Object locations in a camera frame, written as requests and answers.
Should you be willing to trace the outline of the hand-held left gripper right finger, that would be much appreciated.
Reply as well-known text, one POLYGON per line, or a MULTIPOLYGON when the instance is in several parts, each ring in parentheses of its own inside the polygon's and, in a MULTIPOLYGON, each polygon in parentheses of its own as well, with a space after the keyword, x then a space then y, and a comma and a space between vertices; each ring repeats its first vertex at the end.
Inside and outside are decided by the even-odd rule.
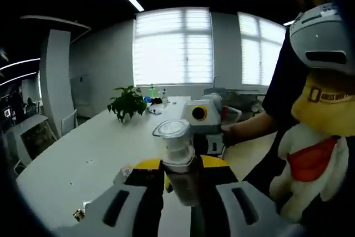
POLYGON ((196 156, 192 165, 197 205, 191 236, 293 236, 275 203, 245 181, 238 181, 220 158, 196 156))

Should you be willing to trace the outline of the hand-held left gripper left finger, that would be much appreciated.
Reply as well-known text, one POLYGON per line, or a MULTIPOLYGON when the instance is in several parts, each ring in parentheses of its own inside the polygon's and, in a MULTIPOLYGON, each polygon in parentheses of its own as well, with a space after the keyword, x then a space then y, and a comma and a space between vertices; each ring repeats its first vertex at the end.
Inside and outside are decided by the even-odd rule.
POLYGON ((157 236, 165 185, 159 158, 143 160, 85 208, 83 219, 56 236, 157 236))

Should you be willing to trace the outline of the person's right hand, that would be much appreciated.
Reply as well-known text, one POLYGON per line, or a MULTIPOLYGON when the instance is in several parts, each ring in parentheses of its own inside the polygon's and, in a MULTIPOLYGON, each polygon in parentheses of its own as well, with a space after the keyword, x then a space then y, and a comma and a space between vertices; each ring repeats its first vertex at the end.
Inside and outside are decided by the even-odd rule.
POLYGON ((242 142, 238 124, 222 125, 221 132, 225 147, 231 147, 242 142))

